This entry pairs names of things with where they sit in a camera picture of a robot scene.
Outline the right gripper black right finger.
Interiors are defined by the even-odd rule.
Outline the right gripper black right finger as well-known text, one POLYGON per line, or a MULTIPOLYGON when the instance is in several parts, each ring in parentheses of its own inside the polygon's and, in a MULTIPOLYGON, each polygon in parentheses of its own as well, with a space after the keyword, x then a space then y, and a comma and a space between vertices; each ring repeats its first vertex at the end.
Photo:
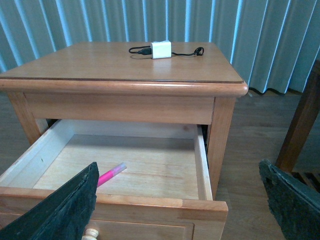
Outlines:
POLYGON ((287 240, 320 238, 320 193, 274 166, 259 163, 268 206, 287 240))

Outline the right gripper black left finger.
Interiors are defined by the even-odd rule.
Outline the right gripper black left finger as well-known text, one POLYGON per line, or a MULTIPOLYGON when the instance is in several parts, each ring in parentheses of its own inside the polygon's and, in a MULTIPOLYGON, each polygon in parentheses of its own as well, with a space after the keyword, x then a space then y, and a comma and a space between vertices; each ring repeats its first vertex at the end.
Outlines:
POLYGON ((80 240, 96 205, 99 169, 92 162, 0 231, 2 240, 80 240))

